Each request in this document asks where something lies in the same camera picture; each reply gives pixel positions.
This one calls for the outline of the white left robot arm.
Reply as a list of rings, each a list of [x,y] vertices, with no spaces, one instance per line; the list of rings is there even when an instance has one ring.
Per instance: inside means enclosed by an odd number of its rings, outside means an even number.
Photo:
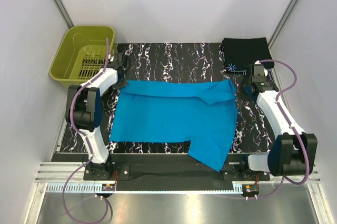
[[[80,85],[67,90],[65,120],[81,136],[88,152],[85,173],[109,179],[114,167],[102,133],[103,105],[101,96],[108,89],[126,86],[128,56],[123,53],[109,54],[97,74]]]

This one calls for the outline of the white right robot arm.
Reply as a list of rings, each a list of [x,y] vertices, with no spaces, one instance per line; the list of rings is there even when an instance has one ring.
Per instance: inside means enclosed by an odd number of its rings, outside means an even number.
[[[283,177],[297,186],[303,185],[313,171],[318,140],[299,126],[281,99],[285,90],[269,80],[264,61],[247,67],[240,92],[265,114],[275,136],[269,153],[249,154],[241,159],[239,174],[251,180],[257,173]]]

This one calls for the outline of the bright blue t shirt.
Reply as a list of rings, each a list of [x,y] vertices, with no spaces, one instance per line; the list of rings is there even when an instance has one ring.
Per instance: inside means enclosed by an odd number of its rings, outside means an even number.
[[[234,139],[237,106],[231,80],[169,83],[130,80],[121,89],[110,141],[190,142],[189,156],[220,172]]]

